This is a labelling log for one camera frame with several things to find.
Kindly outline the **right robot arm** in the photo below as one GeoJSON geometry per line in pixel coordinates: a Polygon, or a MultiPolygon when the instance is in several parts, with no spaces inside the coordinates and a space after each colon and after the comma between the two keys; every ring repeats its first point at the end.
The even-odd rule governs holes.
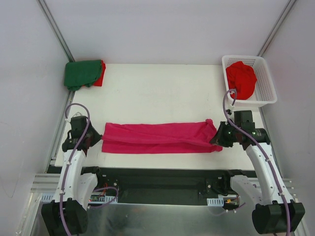
{"type": "Polygon", "coordinates": [[[290,235],[301,222],[305,208],[285,186],[266,130],[255,127],[250,110],[225,110],[224,115],[227,120],[220,122],[210,143],[224,148],[239,143],[252,162],[260,188],[254,187],[242,170],[228,170],[212,184],[212,190],[224,196],[236,192],[252,209],[252,222],[259,234],[290,235]]]}

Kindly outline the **pink t shirt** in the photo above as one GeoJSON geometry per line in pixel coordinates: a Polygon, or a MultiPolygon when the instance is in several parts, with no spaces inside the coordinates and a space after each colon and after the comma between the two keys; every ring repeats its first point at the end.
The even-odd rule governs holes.
{"type": "Polygon", "coordinates": [[[102,152],[113,154],[182,154],[220,152],[210,140],[217,129],[213,121],[164,124],[106,123],[102,152]]]}

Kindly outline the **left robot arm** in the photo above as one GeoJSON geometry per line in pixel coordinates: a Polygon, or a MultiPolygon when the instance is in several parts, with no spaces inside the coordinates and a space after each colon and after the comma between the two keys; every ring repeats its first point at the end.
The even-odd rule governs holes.
{"type": "Polygon", "coordinates": [[[51,236],[83,234],[88,227],[87,207],[93,191],[104,186],[99,167],[83,167],[87,151],[101,139],[86,116],[70,119],[71,129],[62,144],[63,166],[51,202],[41,215],[51,236]]]}

